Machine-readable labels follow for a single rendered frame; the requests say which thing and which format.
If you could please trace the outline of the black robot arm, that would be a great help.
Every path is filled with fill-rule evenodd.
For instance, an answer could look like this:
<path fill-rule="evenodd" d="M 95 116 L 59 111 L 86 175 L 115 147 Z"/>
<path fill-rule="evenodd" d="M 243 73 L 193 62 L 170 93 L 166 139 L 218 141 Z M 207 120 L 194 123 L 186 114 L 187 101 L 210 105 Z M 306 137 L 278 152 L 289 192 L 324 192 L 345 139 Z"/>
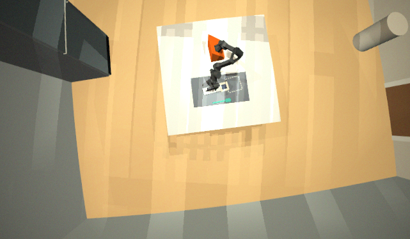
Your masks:
<path fill-rule="evenodd" d="M 239 47 L 233 47 L 229 44 L 227 44 L 224 40 L 223 41 L 219 41 L 219 43 L 217 45 L 214 46 L 215 51 L 216 52 L 220 52 L 223 50 L 226 51 L 226 49 L 228 49 L 229 51 L 232 52 L 230 58 L 226 61 L 223 61 L 221 63 L 214 63 L 213 64 L 213 69 L 210 69 L 210 74 L 211 77 L 216 77 L 216 78 L 221 78 L 221 69 L 229 66 L 229 65 L 233 65 L 236 61 L 238 61 L 244 54 L 244 52 L 239 48 Z M 237 58 L 233 59 L 233 56 L 236 55 Z M 211 84 L 214 83 L 212 78 L 210 78 L 209 80 L 206 81 L 207 84 Z"/>

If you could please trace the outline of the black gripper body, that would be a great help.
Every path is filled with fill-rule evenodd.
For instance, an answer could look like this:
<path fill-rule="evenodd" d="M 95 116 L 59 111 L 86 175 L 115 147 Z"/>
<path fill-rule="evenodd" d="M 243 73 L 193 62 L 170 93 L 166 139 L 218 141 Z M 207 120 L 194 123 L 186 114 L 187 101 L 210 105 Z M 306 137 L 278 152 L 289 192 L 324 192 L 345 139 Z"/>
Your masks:
<path fill-rule="evenodd" d="M 212 80 L 213 80 L 213 87 L 220 87 L 220 84 L 217 82 L 217 78 L 216 77 L 211 77 L 212 78 Z"/>

